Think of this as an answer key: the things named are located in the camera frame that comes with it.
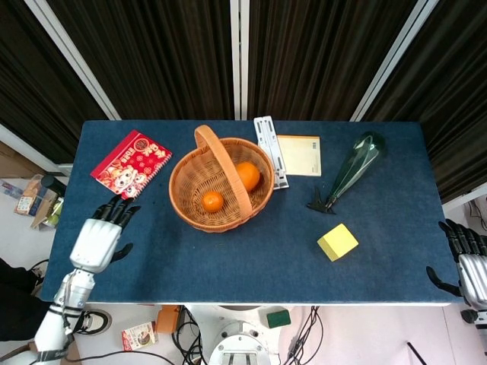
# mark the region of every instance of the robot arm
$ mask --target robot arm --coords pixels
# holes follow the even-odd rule
[[[36,333],[39,351],[36,364],[54,365],[67,355],[74,341],[72,329],[93,290],[94,274],[101,273],[111,262],[123,259],[132,249],[133,244],[129,243],[115,252],[120,234],[140,207],[127,209],[133,199],[120,203],[119,200],[120,195],[115,196],[84,222],[69,256],[75,270],[64,277]]]
[[[457,264],[460,286],[444,283],[430,266],[426,272],[431,282],[456,297],[463,297],[475,310],[487,309],[487,237],[447,219],[438,223],[448,238]]]

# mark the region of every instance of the red notebook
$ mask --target red notebook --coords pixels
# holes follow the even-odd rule
[[[135,198],[171,156],[168,149],[134,130],[91,171],[91,176],[122,198]]]

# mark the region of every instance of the yellow notepad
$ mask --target yellow notepad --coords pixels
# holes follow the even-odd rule
[[[321,176],[320,137],[278,135],[286,175]]]

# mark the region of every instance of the table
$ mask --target table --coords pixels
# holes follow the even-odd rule
[[[220,137],[256,142],[251,121],[124,120],[84,124],[65,197],[42,298],[50,300],[65,274],[84,220],[113,193],[90,172],[133,129],[173,152],[138,197],[142,209],[124,230],[119,247],[133,242],[122,261],[95,276],[90,301],[111,303],[446,303],[455,299],[428,279],[426,265],[457,281],[444,219],[415,122],[275,121],[278,134],[319,135],[322,176],[289,176],[268,205],[227,233],[193,229],[175,214],[168,197],[170,173],[195,148],[194,129],[210,125]],[[336,215],[305,207],[314,186],[329,191],[354,141],[381,133],[388,155],[336,203]],[[359,246],[331,262],[317,239],[344,223]]]

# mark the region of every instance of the yellow cube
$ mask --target yellow cube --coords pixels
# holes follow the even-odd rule
[[[358,246],[358,241],[352,236],[347,227],[341,223],[321,237],[318,240],[318,244],[329,259],[335,261]]]

